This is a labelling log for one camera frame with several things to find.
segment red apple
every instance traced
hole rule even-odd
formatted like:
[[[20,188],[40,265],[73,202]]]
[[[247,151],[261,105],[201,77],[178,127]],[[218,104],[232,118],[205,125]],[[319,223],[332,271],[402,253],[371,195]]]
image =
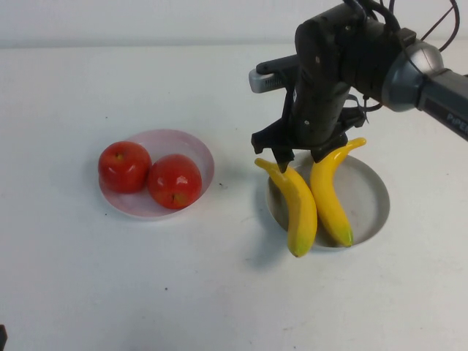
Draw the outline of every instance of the red apple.
[[[158,204],[170,209],[184,208],[200,196],[202,176],[189,157],[171,154],[151,167],[148,190]]]
[[[145,187],[151,157],[140,144],[119,141],[107,147],[99,158],[101,182],[121,194],[139,192]]]

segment cable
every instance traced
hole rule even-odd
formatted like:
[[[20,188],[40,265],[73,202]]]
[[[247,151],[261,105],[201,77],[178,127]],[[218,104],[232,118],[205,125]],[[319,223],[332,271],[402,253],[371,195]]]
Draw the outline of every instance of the cable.
[[[380,110],[382,107],[383,107],[382,104],[376,104],[376,105],[371,106],[371,107],[366,107],[365,112],[375,112],[377,110]]]
[[[374,13],[374,11],[368,11],[367,9],[366,9],[366,11],[368,12],[368,15],[372,17],[373,20],[376,20],[376,21],[379,20],[377,18],[377,15]]]
[[[448,46],[452,43],[455,37],[458,34],[458,30],[460,29],[460,9],[458,8],[458,4],[456,0],[450,0],[452,3],[453,11],[455,13],[455,27],[453,28],[452,35],[448,38],[447,42],[439,49],[440,52],[448,48]]]
[[[388,5],[388,11],[393,13],[394,9],[395,9],[395,0],[390,0],[390,4]]]
[[[390,10],[380,3],[375,2],[374,0],[359,0],[361,5],[367,8],[370,11],[375,11],[381,14],[385,19],[385,24],[390,28],[392,32],[397,32],[401,29],[400,23],[396,19]]]
[[[422,37],[421,37],[421,41],[423,42],[434,30],[435,28],[437,28],[439,26],[439,24],[442,23],[442,21],[452,12],[453,10],[453,7],[451,7],[437,22],[436,24],[434,24],[431,29],[429,29],[427,31],[427,33],[425,33]]]

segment white table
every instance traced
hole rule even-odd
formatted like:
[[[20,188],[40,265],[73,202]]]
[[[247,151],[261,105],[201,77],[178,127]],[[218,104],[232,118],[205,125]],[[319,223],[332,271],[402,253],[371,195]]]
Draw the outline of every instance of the white table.
[[[352,155],[390,192],[376,238],[302,259],[287,251],[250,145],[284,92],[253,94],[247,75],[293,52],[0,51],[6,351],[468,348],[468,144],[427,115],[384,109],[350,133],[368,139]],[[457,42],[446,64],[466,73],[467,54]],[[101,198],[97,158],[165,127],[208,145],[214,183],[183,216],[129,219]]]

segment plate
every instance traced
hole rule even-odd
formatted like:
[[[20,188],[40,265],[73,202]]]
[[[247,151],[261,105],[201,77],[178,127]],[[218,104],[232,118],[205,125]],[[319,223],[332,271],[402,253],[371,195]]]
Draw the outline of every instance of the plate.
[[[312,158],[309,153],[298,154],[290,166],[294,167],[309,184],[312,169]],[[390,196],[379,175],[359,159],[347,156],[336,170],[333,184],[350,221],[354,246],[378,234],[390,213]],[[289,219],[286,200],[271,178],[268,179],[266,201],[273,218],[284,230],[287,230]],[[313,247],[331,251],[345,249],[331,239],[320,221]]]
[[[127,140],[141,144],[150,154],[153,163],[168,154],[183,154],[189,157],[198,166],[202,176],[200,197],[210,186],[214,176],[213,156],[208,147],[193,135],[173,129],[155,129],[136,134]],[[112,192],[101,182],[99,187],[109,204],[123,214],[137,219],[166,219],[194,205],[191,204],[181,210],[170,210],[156,203],[146,188],[142,192],[128,195]]]

